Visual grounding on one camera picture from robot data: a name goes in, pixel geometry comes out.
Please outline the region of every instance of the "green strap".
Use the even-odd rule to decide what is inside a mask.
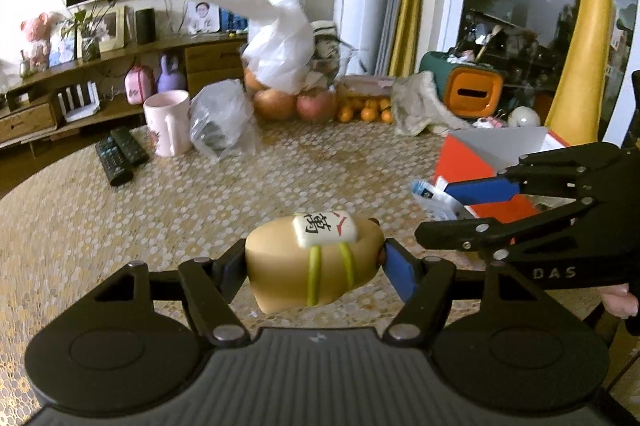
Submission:
[[[353,289],[355,278],[355,261],[353,260],[353,253],[351,247],[346,242],[338,244],[340,247],[340,255],[342,257],[342,264],[344,265],[344,271],[347,273],[347,291]]]
[[[309,260],[306,266],[306,305],[318,305],[320,293],[320,271],[322,267],[322,247],[312,246],[309,249]]]

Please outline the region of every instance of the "black chinese character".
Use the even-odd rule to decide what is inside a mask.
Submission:
[[[326,215],[318,213],[318,215],[312,215],[308,213],[305,215],[307,233],[318,234],[318,229],[328,229],[331,231],[331,225],[326,221]]]

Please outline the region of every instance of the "black speaker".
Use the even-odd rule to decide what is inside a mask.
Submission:
[[[156,41],[156,12],[153,8],[136,11],[136,41],[139,44]]]

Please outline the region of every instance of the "wooden floor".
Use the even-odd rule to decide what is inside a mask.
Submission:
[[[49,164],[69,154],[97,143],[111,129],[124,125],[129,128],[138,126],[139,120],[134,118],[112,121],[103,125],[95,125],[82,129],[82,133],[60,139],[58,141],[37,141],[34,143],[36,157],[33,157],[29,145],[12,146],[0,149],[0,199],[31,175],[39,172]]]

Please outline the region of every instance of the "yellow giraffe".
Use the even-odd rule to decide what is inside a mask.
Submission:
[[[598,140],[613,0],[580,0],[574,36],[545,125],[569,145]]]

